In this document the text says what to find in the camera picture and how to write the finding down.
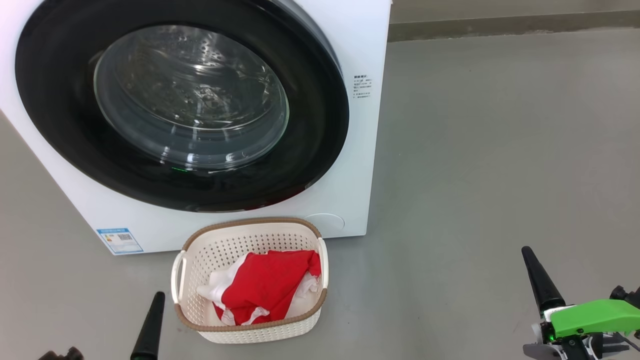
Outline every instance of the washing machine door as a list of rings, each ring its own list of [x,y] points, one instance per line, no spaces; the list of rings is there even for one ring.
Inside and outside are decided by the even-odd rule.
[[[308,20],[268,0],[50,0],[16,57],[31,120],[66,160],[187,211],[267,206],[333,164],[348,97]]]

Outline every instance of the white washing machine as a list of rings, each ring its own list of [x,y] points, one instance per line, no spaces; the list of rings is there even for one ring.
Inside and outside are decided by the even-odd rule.
[[[5,0],[0,110],[114,254],[255,217],[363,235],[389,10]]]

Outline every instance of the clothes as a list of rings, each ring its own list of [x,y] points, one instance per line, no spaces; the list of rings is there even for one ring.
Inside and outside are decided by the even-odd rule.
[[[224,324],[250,325],[284,319],[296,294],[298,304],[304,304],[308,292],[317,291],[320,272],[320,257],[313,250],[250,252],[230,268],[213,272],[209,285],[196,290],[213,301]],[[300,308],[291,307],[293,312]]]

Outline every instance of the brown basket rim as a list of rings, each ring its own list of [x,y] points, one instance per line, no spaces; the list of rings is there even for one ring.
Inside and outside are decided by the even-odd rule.
[[[252,225],[252,224],[271,224],[271,223],[279,223],[279,222],[280,223],[290,223],[290,224],[304,225],[304,226],[308,227],[311,231],[313,231],[314,234],[318,238],[322,238],[322,236],[320,235],[320,232],[318,231],[318,229],[313,224],[311,224],[310,222],[308,222],[306,220],[300,219],[300,218],[286,218],[286,217],[253,218],[253,219],[246,219],[246,220],[236,220],[236,221],[223,222],[223,223],[220,223],[220,224],[215,224],[215,225],[210,225],[210,226],[203,227],[202,229],[196,231],[195,233],[193,233],[193,235],[191,235],[189,237],[189,239],[184,244],[182,249],[184,251],[189,250],[189,246],[191,246],[191,244],[199,236],[203,235],[204,233],[208,233],[209,231],[218,230],[218,229],[224,229],[226,227],[235,227],[235,226]],[[180,304],[175,304],[174,308],[175,308],[175,312],[178,315],[178,318],[180,319],[180,321],[186,327],[188,327],[190,329],[193,329],[195,331],[199,331],[199,332],[247,331],[247,330],[267,329],[267,328],[270,328],[270,327],[287,325],[287,324],[290,324],[290,323],[300,322],[300,321],[306,320],[306,319],[310,318],[313,314],[315,314],[318,310],[320,310],[320,307],[323,305],[325,298],[326,298],[326,289],[323,289],[322,292],[320,293],[320,297],[318,298],[318,301],[316,302],[316,304],[313,306],[313,308],[311,310],[307,311],[306,313],[304,313],[302,315],[299,315],[299,316],[292,317],[292,318],[277,320],[277,321],[274,321],[274,322],[257,323],[257,324],[251,324],[251,325],[234,325],[234,326],[204,326],[204,325],[197,325],[197,324],[194,324],[193,322],[189,321],[189,319],[187,319],[187,317],[182,312],[182,307],[180,306]]]

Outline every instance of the basket handle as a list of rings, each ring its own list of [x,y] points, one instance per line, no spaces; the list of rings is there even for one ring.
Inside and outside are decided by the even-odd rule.
[[[186,251],[182,250],[176,255],[171,268],[171,298],[174,304],[179,304],[182,298],[182,284],[184,283],[184,271],[187,267],[187,259],[184,258]],[[178,290],[178,266],[182,263],[182,274],[180,275],[180,289]]]
[[[326,252],[326,244],[322,238],[318,238],[320,243],[320,264],[322,266],[322,288],[329,286],[329,257]]]

